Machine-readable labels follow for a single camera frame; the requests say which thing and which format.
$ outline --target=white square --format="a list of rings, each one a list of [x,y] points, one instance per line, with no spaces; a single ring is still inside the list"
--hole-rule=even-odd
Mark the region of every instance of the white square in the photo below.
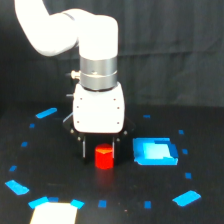
[[[35,208],[30,224],[74,224],[77,208],[69,203],[44,203]]]
[[[173,158],[167,144],[143,143],[145,159]]]

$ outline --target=black background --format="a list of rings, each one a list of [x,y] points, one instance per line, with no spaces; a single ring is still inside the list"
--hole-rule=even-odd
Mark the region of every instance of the black background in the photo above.
[[[221,0],[44,0],[50,14],[81,8],[119,24],[118,74],[126,103],[224,106]],[[13,0],[0,0],[0,101],[66,102],[64,74],[78,48],[45,57],[28,42]]]

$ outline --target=black table surface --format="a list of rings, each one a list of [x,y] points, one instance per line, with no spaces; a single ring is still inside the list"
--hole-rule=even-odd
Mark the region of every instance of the black table surface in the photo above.
[[[43,119],[35,117],[51,107],[58,111]],[[29,224],[33,210],[28,203],[44,196],[58,197],[62,203],[83,201],[77,224],[224,223],[224,109],[127,105],[126,115],[136,131],[121,149],[120,163],[104,171],[95,167],[94,158],[83,164],[76,140],[63,128],[71,111],[68,104],[17,104],[2,114],[1,224]],[[134,162],[132,140],[138,137],[170,138],[178,150],[178,165]],[[28,146],[21,147],[22,142]],[[92,154],[94,147],[88,148]],[[12,165],[17,169],[9,172]],[[186,172],[192,174],[191,180],[185,178]],[[10,180],[30,191],[17,196],[5,185]],[[172,201],[189,190],[201,199],[185,207]],[[99,200],[106,200],[107,207],[99,208]],[[151,209],[144,208],[145,201],[151,201]]]

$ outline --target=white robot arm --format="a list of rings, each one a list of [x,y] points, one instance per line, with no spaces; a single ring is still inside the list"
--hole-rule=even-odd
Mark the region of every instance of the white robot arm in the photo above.
[[[125,106],[117,82],[117,21],[81,9],[49,15],[42,0],[14,1],[20,25],[40,54],[54,56],[79,46],[74,128],[82,133],[120,132]]]

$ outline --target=red block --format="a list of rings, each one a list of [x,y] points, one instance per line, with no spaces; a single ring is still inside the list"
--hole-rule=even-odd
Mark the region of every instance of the red block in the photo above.
[[[100,169],[110,169],[114,166],[113,147],[109,144],[98,145],[95,149],[95,166]]]

